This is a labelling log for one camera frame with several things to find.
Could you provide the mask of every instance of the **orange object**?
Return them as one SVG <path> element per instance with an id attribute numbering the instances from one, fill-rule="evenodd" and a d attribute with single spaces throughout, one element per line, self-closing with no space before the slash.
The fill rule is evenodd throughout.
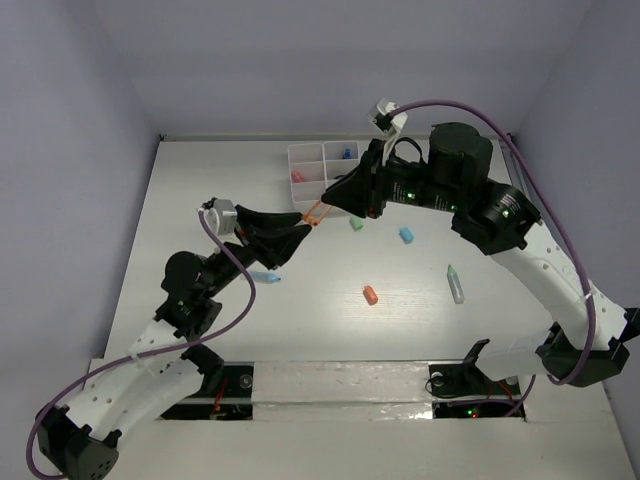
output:
<path id="1" fill-rule="evenodd" d="M 375 305 L 378 303 L 378 296 L 369 285 L 364 287 L 364 296 L 367 299 L 367 302 L 369 302 L 369 305 Z"/>
<path id="2" fill-rule="evenodd" d="M 317 217 L 314 217 L 313 212 L 322 206 L 324 206 L 324 211 L 322 211 L 322 213 L 320 213 L 320 215 L 318 215 Z M 332 208 L 333 207 L 322 203 L 321 200 L 318 200 L 313 205 L 313 207 L 311 207 L 311 209 L 302 216 L 302 219 L 305 222 L 307 222 L 309 225 L 313 227 L 317 227 L 318 225 L 320 225 L 320 222 L 324 219 L 324 217 L 326 217 L 329 214 Z"/>

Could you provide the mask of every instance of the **gray wall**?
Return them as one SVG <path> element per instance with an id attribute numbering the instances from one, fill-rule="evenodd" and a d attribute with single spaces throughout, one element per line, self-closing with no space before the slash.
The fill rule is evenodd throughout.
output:
<path id="1" fill-rule="evenodd" d="M 596 2 L 518 140 L 567 226 L 589 276 L 640 306 L 640 2 Z M 640 472 L 640 339 L 607 382 Z"/>
<path id="2" fill-rule="evenodd" d="M 0 476 L 101 354 L 157 135 L 85 2 L 0 2 Z"/>
<path id="3" fill-rule="evenodd" d="M 94 0 L 163 133 L 371 133 L 380 97 L 520 126 L 591 0 Z M 429 109 L 408 131 L 469 116 Z"/>

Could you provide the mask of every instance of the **white table surface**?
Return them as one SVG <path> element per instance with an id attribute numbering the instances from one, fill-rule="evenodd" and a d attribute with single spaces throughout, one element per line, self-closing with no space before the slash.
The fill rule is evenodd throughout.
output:
<path id="1" fill-rule="evenodd" d="M 124 354 L 164 301 L 160 282 L 173 253 L 211 253 L 195 213 L 204 200 L 291 209 L 289 143 L 160 144 L 105 358 Z M 410 152 L 404 147 L 401 154 Z M 509 182 L 497 145 L 490 175 Z M 534 297 L 450 222 L 445 213 L 397 205 L 360 232 L 348 217 L 325 220 L 278 271 L 280 283 L 258 285 L 244 322 L 208 345 L 227 361 L 459 359 L 480 338 L 508 341 L 548 325 Z M 398 237 L 402 226 L 415 235 L 411 245 Z M 451 298 L 449 263 L 464 305 Z M 376 290 L 376 306 L 364 300 L 365 285 Z M 231 321 L 247 297 L 243 280 L 221 292 L 214 327 Z M 600 385 L 539 379 L 526 407 L 526 423 L 154 422 L 136 431 L 110 478 L 634 478 Z"/>

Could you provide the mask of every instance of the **purple cable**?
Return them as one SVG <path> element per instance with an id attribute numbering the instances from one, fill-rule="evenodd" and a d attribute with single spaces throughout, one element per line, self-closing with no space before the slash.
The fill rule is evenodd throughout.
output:
<path id="1" fill-rule="evenodd" d="M 513 155 L 516 157 L 518 164 L 520 164 L 520 167 L 522 168 L 525 175 L 529 179 L 529 182 L 533 187 L 533 191 L 536 192 L 536 195 L 540 199 L 542 206 L 547 211 L 549 217 L 551 218 L 551 221 L 556 226 L 556 229 L 558 230 L 560 237 L 562 238 L 565 245 L 567 246 L 567 251 L 569 253 L 569 256 L 571 257 L 571 260 L 573 261 L 573 265 L 576 269 L 576 273 L 578 274 L 578 278 L 580 279 L 582 292 L 584 293 L 584 296 L 586 299 L 587 318 L 588 318 L 589 326 L 587 329 L 587 338 L 584 342 L 582 353 L 580 354 L 578 361 L 573 367 L 573 370 L 571 370 L 571 372 L 567 376 L 565 376 L 560 380 L 553 378 L 551 375 L 547 375 L 547 376 L 549 377 L 549 380 L 551 381 L 551 383 L 553 383 L 554 385 L 565 385 L 567 383 L 570 383 L 580 374 L 585 364 L 587 363 L 589 354 L 591 353 L 591 348 L 593 347 L 593 339 L 595 338 L 595 335 L 596 335 L 596 306 L 593 301 L 593 297 L 590 295 L 591 286 L 589 285 L 589 278 L 587 277 L 587 273 L 585 272 L 584 266 L 580 261 L 578 252 L 573 246 L 573 242 L 571 242 L 571 239 L 569 238 L 569 234 L 563 227 L 562 223 L 560 222 L 560 219 L 558 218 L 555 211 L 553 210 L 553 208 L 551 208 L 551 205 L 549 205 L 549 202 L 547 202 L 544 195 L 542 194 L 540 187 L 534 180 L 531 174 L 531 171 L 529 170 L 529 166 L 527 165 L 527 162 L 525 162 L 524 157 L 522 156 L 522 153 L 520 153 L 520 150 L 518 150 L 518 147 L 514 145 L 514 143 L 511 141 L 511 138 L 509 138 L 509 136 L 506 133 L 504 133 L 502 129 L 493 120 L 487 117 L 480 110 L 470 105 L 467 105 L 465 103 L 456 102 L 453 100 L 422 100 L 419 102 L 413 102 L 413 103 L 408 103 L 406 105 L 403 105 L 395 109 L 394 111 L 392 111 L 389 115 L 393 118 L 396 115 L 403 112 L 407 112 L 409 110 L 413 110 L 421 107 L 435 107 L 435 106 L 452 107 L 452 108 L 458 108 L 460 110 L 465 110 L 475 115 L 476 117 L 478 117 L 484 123 L 486 123 L 491 127 L 491 129 L 498 135 L 498 137 L 500 137 L 500 139 L 507 145 L 507 147 L 509 147 L 509 150 L 511 150 L 511 153 L 513 153 Z M 520 404 L 524 402 L 526 395 L 528 395 L 528 392 L 531 391 L 531 388 L 533 387 L 534 382 L 535 382 L 535 375 L 532 377 L 531 383 L 529 384 L 529 387 L 527 388 L 525 394 L 522 395 L 522 398 L 520 399 Z"/>
<path id="2" fill-rule="evenodd" d="M 200 344 L 202 344 L 204 342 L 208 342 L 209 340 L 212 340 L 212 339 L 214 339 L 216 337 L 219 337 L 223 333 L 226 333 L 229 330 L 231 330 L 233 327 L 235 327 L 238 323 L 240 323 L 240 321 L 242 321 L 242 319 L 244 317 L 247 316 L 247 314 L 249 313 L 249 311 L 253 307 L 253 302 L 255 302 L 255 299 L 256 299 L 256 284 L 254 283 L 253 279 L 251 278 L 251 275 L 249 275 L 249 272 L 247 272 L 247 269 L 244 268 L 244 265 L 242 265 L 242 263 L 240 263 L 240 261 L 233 255 L 233 253 L 231 253 L 231 251 L 227 247 L 224 246 L 224 243 L 222 243 L 222 241 L 216 236 L 216 234 L 211 230 L 211 228 L 209 228 L 209 225 L 207 224 L 207 221 L 204 218 L 204 211 L 202 211 L 202 210 L 198 211 L 198 218 L 200 219 L 200 224 L 202 225 L 202 228 L 204 228 L 204 231 L 207 233 L 209 238 L 211 238 L 211 240 L 213 240 L 213 243 L 216 244 L 216 246 L 222 251 L 222 253 L 224 253 L 227 257 L 229 257 L 229 260 L 231 260 L 233 262 L 233 264 L 238 268 L 238 270 L 240 270 L 240 273 L 242 273 L 242 275 L 245 276 L 245 278 L 247 279 L 247 282 L 249 282 L 249 289 L 251 290 L 251 293 L 249 295 L 249 301 L 247 302 L 247 306 L 240 313 L 240 315 L 238 315 L 236 317 L 236 319 L 233 322 L 231 322 L 228 325 L 222 327 L 220 330 L 216 330 L 215 332 L 213 332 L 210 335 L 206 335 L 206 336 L 204 336 L 204 337 L 202 337 L 202 338 L 200 338 L 198 340 L 194 340 L 194 341 L 188 342 L 188 343 L 183 343 L 181 345 L 173 345 L 171 347 L 164 347 L 164 348 L 158 348 L 157 350 L 149 350 L 149 351 L 146 351 L 146 352 L 141 352 L 141 353 L 138 353 L 138 358 L 154 357 L 154 356 L 160 355 L 162 353 L 175 352 L 175 351 L 178 351 L 178 350 L 186 350 L 187 348 L 195 347 L 196 345 L 200 345 Z M 81 386 L 84 382 L 86 382 L 90 378 L 95 377 L 96 375 L 104 372 L 105 370 L 109 370 L 111 368 L 119 367 L 120 365 L 123 365 L 123 364 L 131 362 L 131 361 L 133 361 L 133 358 L 127 356 L 127 357 L 119 358 L 117 360 L 114 360 L 112 362 L 107 363 L 106 365 L 103 365 L 101 367 L 96 368 L 95 370 L 87 373 L 85 376 L 79 378 L 78 380 L 73 382 L 71 385 L 69 385 L 67 388 L 62 390 L 58 395 L 56 395 L 53 398 L 53 400 L 51 400 L 42 409 L 42 411 L 36 417 L 36 421 L 33 424 L 33 427 L 31 428 L 31 431 L 29 432 L 29 437 L 27 439 L 27 466 L 29 467 L 29 471 L 36 478 L 39 478 L 41 480 L 59 480 L 59 479 L 65 478 L 64 475 L 46 475 L 46 474 L 42 473 L 36 467 L 36 464 L 35 464 L 34 459 L 33 459 L 33 444 L 35 443 L 36 435 L 38 433 L 38 428 L 40 427 L 40 424 L 42 423 L 42 420 L 47 415 L 47 413 L 49 413 L 51 411 L 51 409 L 53 407 L 55 407 L 57 402 L 59 402 L 62 398 L 67 396 L 75 388 Z"/>

